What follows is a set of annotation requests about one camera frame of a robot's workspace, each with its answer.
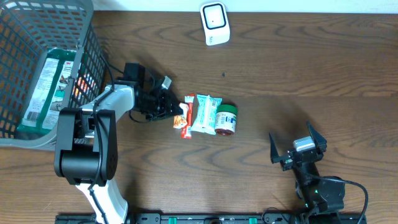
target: white device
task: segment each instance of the white device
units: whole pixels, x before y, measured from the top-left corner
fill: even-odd
[[[202,5],[200,15],[207,45],[222,44],[229,41],[231,31],[223,3],[213,2]]]

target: laundry basket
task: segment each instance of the laundry basket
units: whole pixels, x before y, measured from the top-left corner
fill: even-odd
[[[17,126],[32,98],[48,49],[75,50],[63,107],[79,107],[99,93],[105,64],[90,0],[0,0],[0,147],[55,149],[57,125],[46,135]]]

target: white wall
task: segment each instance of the white wall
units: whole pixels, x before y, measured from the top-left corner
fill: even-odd
[[[96,10],[197,12],[203,0],[92,0]],[[398,13],[398,0],[222,0],[229,12]]]

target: red snack wrapper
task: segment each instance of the red snack wrapper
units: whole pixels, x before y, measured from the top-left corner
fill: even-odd
[[[193,111],[193,100],[195,99],[195,94],[191,93],[185,96],[185,103],[189,106],[187,113],[187,125],[181,130],[181,138],[191,139],[191,127],[192,127],[192,111]]]

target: jar label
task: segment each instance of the jar label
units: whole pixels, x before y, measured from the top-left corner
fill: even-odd
[[[218,112],[215,129],[225,129],[235,132],[236,115],[230,112]]]

